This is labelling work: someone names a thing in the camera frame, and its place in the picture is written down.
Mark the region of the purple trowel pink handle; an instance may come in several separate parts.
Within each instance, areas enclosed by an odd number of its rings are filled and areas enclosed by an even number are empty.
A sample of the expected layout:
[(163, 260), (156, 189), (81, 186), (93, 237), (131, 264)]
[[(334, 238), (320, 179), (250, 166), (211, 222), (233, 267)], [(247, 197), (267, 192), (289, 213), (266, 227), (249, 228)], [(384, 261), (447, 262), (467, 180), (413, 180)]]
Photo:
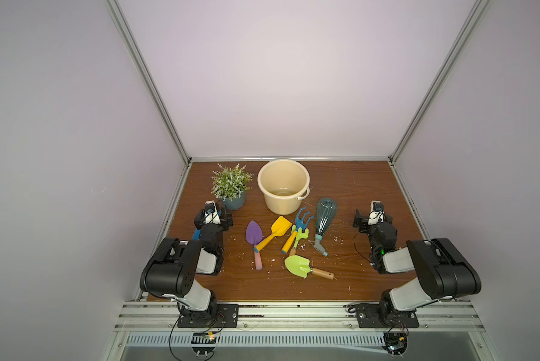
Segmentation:
[[(247, 225), (245, 235), (246, 235), (247, 243), (249, 243), (250, 245), (253, 245), (254, 247), (256, 247), (263, 240), (262, 229), (256, 221), (249, 222), (249, 224)], [(254, 249), (253, 251), (253, 256), (254, 256), (254, 264), (255, 264), (256, 270), (257, 271), (262, 270), (263, 268), (262, 258), (261, 258), (260, 253), (256, 249)]]

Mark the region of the teal spray bottle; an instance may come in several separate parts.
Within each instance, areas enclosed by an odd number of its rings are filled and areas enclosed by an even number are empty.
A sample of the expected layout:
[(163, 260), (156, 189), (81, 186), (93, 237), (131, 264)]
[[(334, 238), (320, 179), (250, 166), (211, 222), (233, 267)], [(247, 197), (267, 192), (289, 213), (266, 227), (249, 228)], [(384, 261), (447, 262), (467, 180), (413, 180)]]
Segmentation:
[(314, 249), (324, 257), (328, 256), (327, 250), (322, 245), (324, 234), (330, 227), (338, 211), (336, 201), (329, 197), (324, 197), (319, 200), (316, 207), (316, 231), (313, 242)]

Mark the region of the yellow plastic scoop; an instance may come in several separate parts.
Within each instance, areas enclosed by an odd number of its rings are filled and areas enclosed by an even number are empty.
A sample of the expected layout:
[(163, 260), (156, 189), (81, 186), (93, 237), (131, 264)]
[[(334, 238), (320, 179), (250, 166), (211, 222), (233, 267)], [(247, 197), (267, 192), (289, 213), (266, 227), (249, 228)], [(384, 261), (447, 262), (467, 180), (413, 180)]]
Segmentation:
[(278, 219), (271, 226), (271, 235), (263, 239), (257, 246), (254, 247), (256, 253), (262, 251), (268, 243), (274, 238), (283, 236), (291, 227), (292, 223), (284, 216), (279, 216)]

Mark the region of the green trowel wooden handle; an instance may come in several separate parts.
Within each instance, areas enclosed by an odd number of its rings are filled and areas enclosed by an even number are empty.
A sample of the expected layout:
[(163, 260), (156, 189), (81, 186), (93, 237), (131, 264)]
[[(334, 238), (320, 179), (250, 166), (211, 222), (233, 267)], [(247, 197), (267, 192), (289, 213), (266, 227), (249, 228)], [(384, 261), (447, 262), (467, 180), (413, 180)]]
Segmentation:
[(284, 260), (284, 264), (287, 270), (300, 278), (307, 278), (309, 274), (325, 278), (328, 280), (334, 280), (335, 275), (332, 272), (327, 272), (321, 269), (313, 268), (310, 266), (310, 260), (299, 255), (289, 256)]

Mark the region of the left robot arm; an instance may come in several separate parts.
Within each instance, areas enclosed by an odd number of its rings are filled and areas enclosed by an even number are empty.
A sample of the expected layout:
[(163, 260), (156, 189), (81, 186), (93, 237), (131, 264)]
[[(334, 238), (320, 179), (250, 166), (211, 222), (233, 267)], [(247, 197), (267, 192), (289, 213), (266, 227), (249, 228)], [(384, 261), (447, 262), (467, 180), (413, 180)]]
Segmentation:
[(194, 218), (196, 239), (164, 238), (147, 262), (140, 289), (161, 299), (173, 299), (184, 317), (209, 323), (217, 317), (214, 291), (196, 281), (196, 275), (217, 276), (223, 267), (223, 233), (233, 225), (230, 211), (214, 201)]

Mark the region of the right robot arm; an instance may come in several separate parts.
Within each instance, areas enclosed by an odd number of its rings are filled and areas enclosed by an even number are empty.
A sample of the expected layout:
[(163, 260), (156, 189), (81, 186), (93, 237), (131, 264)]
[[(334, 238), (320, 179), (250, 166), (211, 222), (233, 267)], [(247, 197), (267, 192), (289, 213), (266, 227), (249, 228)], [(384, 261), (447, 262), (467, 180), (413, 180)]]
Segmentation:
[(380, 202), (372, 204), (368, 215), (356, 211), (353, 227), (367, 235), (369, 263), (375, 271), (382, 275), (416, 274), (406, 284), (384, 291), (377, 310), (384, 321), (482, 289), (479, 274), (447, 238), (407, 241), (404, 248), (397, 248), (398, 230)]

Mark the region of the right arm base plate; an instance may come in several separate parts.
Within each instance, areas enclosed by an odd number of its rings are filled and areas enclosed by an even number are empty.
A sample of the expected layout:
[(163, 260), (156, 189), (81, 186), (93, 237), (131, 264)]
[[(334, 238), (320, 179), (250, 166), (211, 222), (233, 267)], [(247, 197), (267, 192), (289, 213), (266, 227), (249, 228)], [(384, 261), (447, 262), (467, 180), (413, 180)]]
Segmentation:
[(372, 303), (357, 303), (346, 308), (348, 313), (357, 319), (361, 329), (391, 327), (416, 329), (420, 326), (414, 311), (397, 311), (392, 306)]

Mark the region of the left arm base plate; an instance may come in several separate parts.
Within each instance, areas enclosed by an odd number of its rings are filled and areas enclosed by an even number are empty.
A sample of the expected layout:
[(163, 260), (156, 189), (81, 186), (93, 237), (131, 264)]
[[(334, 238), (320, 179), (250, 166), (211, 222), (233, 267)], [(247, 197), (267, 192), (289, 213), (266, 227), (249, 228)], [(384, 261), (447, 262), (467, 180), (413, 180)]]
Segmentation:
[(177, 326), (179, 328), (208, 329), (236, 328), (238, 325), (238, 304), (220, 304), (206, 311), (181, 311)]

